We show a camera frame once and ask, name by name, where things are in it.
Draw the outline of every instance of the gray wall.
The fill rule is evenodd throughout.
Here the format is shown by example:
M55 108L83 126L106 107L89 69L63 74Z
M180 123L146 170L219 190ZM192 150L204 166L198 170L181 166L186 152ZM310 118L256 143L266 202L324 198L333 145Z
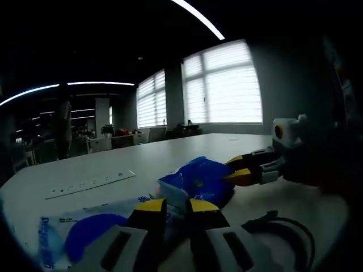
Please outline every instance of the gray wall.
M96 119L94 118L87 119L87 130L91 131L92 129L96 132Z
M249 46L260 83L263 124L201 124L204 133L270 134L275 118L297 118L301 113L315 126L331 121L332 83L318 41ZM167 109L174 109L171 112L180 111L177 84L178 79L166 84ZM168 124L183 115L170 116L168 112Z
M182 65L176 63L165 67L167 127L173 129L184 123Z
M111 99L113 126L132 131L137 128L136 90Z
M5 115L0 118L0 145L6 149L11 146L11 135L16 133L14 115Z
M101 128L109 125L109 98L96 98L96 137L102 137Z

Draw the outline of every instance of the window blind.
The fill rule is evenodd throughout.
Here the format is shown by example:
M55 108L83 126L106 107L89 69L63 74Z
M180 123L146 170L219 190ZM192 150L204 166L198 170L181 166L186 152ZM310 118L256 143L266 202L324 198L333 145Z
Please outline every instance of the window blind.
M262 123L259 82L247 44L229 42L184 60L187 119Z
M165 72L147 78L137 89L137 126L166 125Z

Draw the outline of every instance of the white table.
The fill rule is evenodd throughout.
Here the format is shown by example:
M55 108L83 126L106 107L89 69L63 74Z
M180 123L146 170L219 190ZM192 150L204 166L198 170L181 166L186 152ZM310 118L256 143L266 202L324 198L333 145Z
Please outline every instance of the white table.
M1 188L5 216L19 242L31 255L37 252L37 226L42 215L100 205L122 198L152 192L155 181L197 156L225 163L232 157L265 148L270 136L207 134L140 146L98 152L67 160L25 168ZM45 195L60 183L73 184L96 176L130 169L136 176L99 188L45 200ZM223 209L231 225L256 219L269 210L304 224L316 242L315 265L327 254L348 217L348 206L339 196L322 196L317 188L278 180L271 184L235 188L235 194ZM259 235L273 249L273 258L292 267L294 253L285 241ZM159 271L192 271L189 242L183 243Z

